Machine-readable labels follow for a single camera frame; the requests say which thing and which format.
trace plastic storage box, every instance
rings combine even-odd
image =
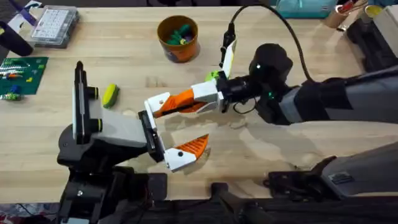
[[[35,47],[64,49],[78,21],[76,7],[45,6],[28,41],[33,42]]]

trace green circuit board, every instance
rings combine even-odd
[[[0,78],[0,95],[10,92],[11,86],[19,85],[22,95],[34,95],[39,88],[48,57],[6,58],[0,65],[0,73],[16,70],[22,77],[9,80]]]

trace colorful pieces in cup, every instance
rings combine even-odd
[[[174,30],[173,34],[170,35],[170,39],[167,44],[170,45],[184,45],[189,43],[193,39],[192,31],[189,24],[184,24],[179,30]]]

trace cable connector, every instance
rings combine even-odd
[[[226,48],[235,40],[235,25],[233,22],[228,24],[228,30],[224,33],[223,46],[221,50],[221,62],[219,66],[222,68],[224,64],[224,58],[226,53]]]

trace yellow object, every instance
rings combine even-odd
[[[98,119],[98,130],[101,131],[102,130],[102,122],[100,119]]]
[[[104,97],[102,98],[102,105],[105,108],[111,108],[118,99],[119,87],[115,84],[110,84],[106,90]]]
[[[375,16],[377,16],[381,11],[383,11],[383,8],[380,6],[366,6],[365,7],[365,13],[372,19]]]

